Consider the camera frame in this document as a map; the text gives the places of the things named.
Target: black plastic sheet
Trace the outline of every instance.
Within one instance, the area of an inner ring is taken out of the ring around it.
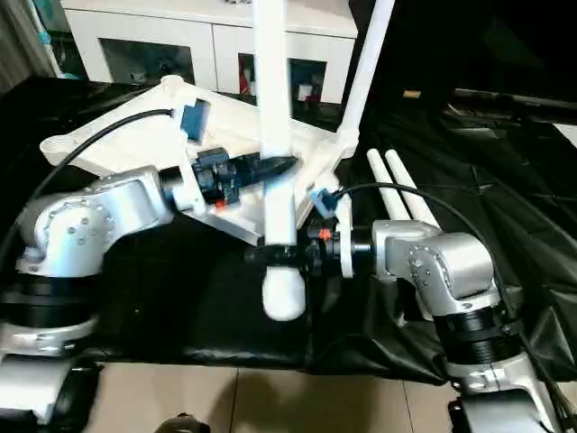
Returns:
[[[65,134],[144,90],[36,79],[0,99],[2,229],[50,169],[38,149],[43,138]],[[523,319],[537,352],[556,379],[577,379],[577,150],[549,124],[372,105],[356,155],[337,169],[345,186],[373,181],[365,157],[372,147],[397,149],[421,189],[479,227],[506,283],[522,287]],[[71,167],[52,190],[79,189],[92,179]],[[445,211],[431,208],[445,231],[464,230]],[[355,194],[353,222],[367,226],[375,218],[386,218],[378,191]],[[105,258],[91,353],[109,361],[444,382],[442,348],[433,325],[415,312],[410,285],[368,275],[311,281],[307,313],[273,322],[261,307],[263,270],[243,262],[246,246],[185,216],[121,240]],[[5,279],[10,274],[4,269]]]

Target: black cable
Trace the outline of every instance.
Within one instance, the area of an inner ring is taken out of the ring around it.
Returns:
[[[345,194],[351,194],[351,193],[358,191],[360,189],[371,189],[371,188],[396,189],[398,191],[405,191],[405,192],[408,192],[410,194],[415,194],[416,196],[419,196],[422,198],[428,198],[429,200],[436,203],[438,206],[442,207],[443,209],[445,209],[446,211],[451,213],[453,216],[458,218],[471,231],[471,233],[473,235],[475,235],[475,237],[477,237],[477,239],[479,239],[479,241],[481,241],[481,243],[487,249],[487,252],[489,253],[490,258],[493,261],[493,267],[494,267],[494,272],[495,272],[495,285],[497,286],[497,289],[499,291],[499,295],[501,296],[501,299],[503,300],[503,303],[505,304],[505,308],[508,311],[509,318],[512,320],[516,319],[517,313],[515,311],[515,308],[513,306],[513,303],[511,301],[510,296],[508,295],[507,291],[505,290],[504,281],[503,281],[503,278],[499,272],[499,268],[497,267],[497,261],[495,260],[495,256],[493,255],[493,253],[489,247],[489,244],[485,241],[485,238],[482,235],[482,233],[477,229],[477,227],[474,225],[474,223],[472,223],[469,220],[469,218],[467,218],[465,215],[463,215],[461,212],[459,212],[455,207],[453,207],[452,205],[450,205],[446,201],[438,198],[437,196],[434,196],[433,194],[422,191],[420,189],[407,187],[405,185],[399,185],[397,183],[388,183],[388,182],[363,183],[361,185],[356,185],[354,187],[339,189],[338,191],[336,191],[333,194],[333,197],[336,199],[339,199],[340,197],[344,196]],[[575,432],[577,432],[577,419],[575,419],[575,417],[573,415],[574,410],[572,408],[572,404],[563,395],[563,393],[559,389],[559,385],[557,385],[555,380],[551,377],[549,372],[545,369],[545,367],[543,366],[543,364],[539,360],[535,349],[531,346],[531,343],[529,342],[529,340],[525,336],[524,332],[519,333],[519,338],[521,340],[521,344],[523,345],[523,347],[525,348],[525,350],[527,352],[527,356],[529,357],[531,364],[536,369],[537,374],[539,374],[541,376],[543,382],[545,383],[547,390],[551,394],[557,418],[559,418],[560,422],[563,422],[564,416],[559,411],[559,408],[561,408],[561,410],[565,413],[567,420],[569,421],[569,425],[571,426],[571,428],[573,428],[573,430]]]
[[[54,177],[56,177],[56,175],[58,175],[65,166],[67,166],[69,163],[71,163],[83,151],[85,151],[92,144],[96,143],[98,140],[103,138],[105,135],[110,134],[112,131],[115,131],[116,129],[118,129],[118,128],[126,125],[126,124],[130,124],[136,120],[144,119],[146,117],[152,117],[154,115],[172,115],[172,110],[157,109],[157,110],[143,111],[143,112],[137,113],[135,115],[129,115],[128,117],[125,117],[124,119],[121,119],[117,122],[114,122],[113,124],[110,124],[109,126],[104,128],[102,131],[99,131],[96,134],[92,135],[91,137],[87,138],[82,144],[79,145],[79,147],[77,147],[74,151],[69,153],[56,167],[54,167],[52,169],[52,171],[48,174],[48,176],[46,176],[46,178],[44,178],[44,180],[40,183],[40,185],[38,185],[38,187],[36,187],[34,189],[32,194],[25,201],[25,204],[28,204],[28,203],[34,201],[36,198],[38,198],[42,194],[44,189],[52,182]],[[12,242],[14,241],[14,238],[16,237],[16,235],[18,233],[18,227],[19,227],[18,220],[19,220],[19,218],[20,218],[20,216],[18,216],[14,220],[14,222],[10,226],[10,229],[6,233],[4,240],[2,241],[2,245],[0,246],[0,274],[4,268],[6,256],[10,252],[10,247],[12,246]]]

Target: floor tile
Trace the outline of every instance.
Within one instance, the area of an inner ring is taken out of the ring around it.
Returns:
[[[234,433],[410,433],[402,382],[241,370]]]
[[[448,433],[451,421],[447,404],[457,397],[457,392],[448,383],[432,386],[423,383],[405,382],[408,410],[414,433]]]
[[[153,433],[187,412],[228,433],[237,370],[190,365],[109,364],[87,433]]]

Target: orange component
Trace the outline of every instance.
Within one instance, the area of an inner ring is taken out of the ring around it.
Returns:
[[[333,234],[328,228],[321,228],[318,231],[318,237],[323,239],[324,241],[328,241],[331,237],[333,237]]]

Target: white tube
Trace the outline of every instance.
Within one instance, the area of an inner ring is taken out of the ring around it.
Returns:
[[[285,37],[285,0],[255,0],[255,69],[261,115],[261,157],[291,154],[289,59]],[[264,186],[266,244],[297,243],[294,176]],[[305,282],[298,269],[269,267],[262,283],[262,304],[275,320],[299,317],[306,306]]]
[[[369,159],[369,164],[375,180],[378,182],[392,183],[389,171],[380,157],[379,151],[376,149],[370,149],[367,152],[367,158]],[[408,214],[407,208],[405,207],[405,203],[403,203],[403,200],[396,190],[381,188],[379,191],[390,219],[411,219],[411,216]]]
[[[390,170],[398,184],[411,188],[417,187],[410,174],[408,174],[405,164],[403,164],[403,161],[399,158],[397,151],[393,149],[386,151],[385,159],[389,163]],[[407,203],[408,211],[414,219],[441,228],[423,198],[409,192],[403,192],[402,194]]]
[[[377,0],[372,10],[371,23],[362,45],[361,57],[354,74],[353,86],[349,100],[344,110],[344,117],[339,133],[343,131],[358,131],[361,123],[364,105],[371,89],[372,78],[379,62],[380,49],[385,41],[389,27],[390,16],[395,0]]]

